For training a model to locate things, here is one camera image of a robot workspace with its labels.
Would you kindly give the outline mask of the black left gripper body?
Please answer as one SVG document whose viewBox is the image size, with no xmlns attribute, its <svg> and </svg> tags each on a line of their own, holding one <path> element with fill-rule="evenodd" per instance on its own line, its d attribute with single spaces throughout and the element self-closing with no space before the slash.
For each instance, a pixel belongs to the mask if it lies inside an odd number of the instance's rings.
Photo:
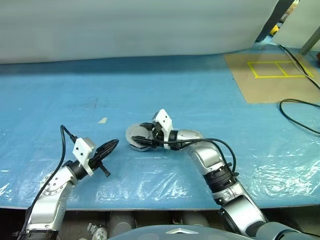
<svg viewBox="0 0 320 240">
<path fill-rule="evenodd" d="M 111 173 L 104 166 L 103 160 L 99 159 L 99 155 L 96 154 L 96 152 L 95 152 L 93 158 L 91 158 L 89 160 L 89 166 L 93 171 L 95 171 L 96 169 L 100 168 L 103 171 L 103 173 L 105 174 L 106 177 L 109 177 L 111 175 Z"/>
</svg>

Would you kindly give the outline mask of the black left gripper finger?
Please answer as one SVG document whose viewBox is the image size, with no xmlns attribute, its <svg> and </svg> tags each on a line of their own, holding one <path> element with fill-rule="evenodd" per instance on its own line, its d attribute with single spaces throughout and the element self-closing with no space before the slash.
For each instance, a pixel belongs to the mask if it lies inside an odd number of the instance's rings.
<svg viewBox="0 0 320 240">
<path fill-rule="evenodd" d="M 106 142 L 98 148 L 98 158 L 102 161 L 107 157 L 118 145 L 118 142 Z"/>
<path fill-rule="evenodd" d="M 101 146 L 99 146 L 96 149 L 96 154 L 97 155 L 108 155 L 116 148 L 118 143 L 119 143 L 118 139 L 113 139 L 108 142 L 105 142 L 104 144 L 102 144 Z"/>
</svg>

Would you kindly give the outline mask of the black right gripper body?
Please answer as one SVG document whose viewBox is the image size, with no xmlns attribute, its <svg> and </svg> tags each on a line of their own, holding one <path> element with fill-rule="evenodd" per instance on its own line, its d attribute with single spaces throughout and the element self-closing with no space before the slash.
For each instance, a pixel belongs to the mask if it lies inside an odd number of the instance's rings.
<svg viewBox="0 0 320 240">
<path fill-rule="evenodd" d="M 160 123 L 153 123 L 152 124 L 152 148 L 156 149 L 157 147 L 164 147 L 163 141 L 164 141 L 164 132 L 162 130 L 162 126 Z"/>
</svg>

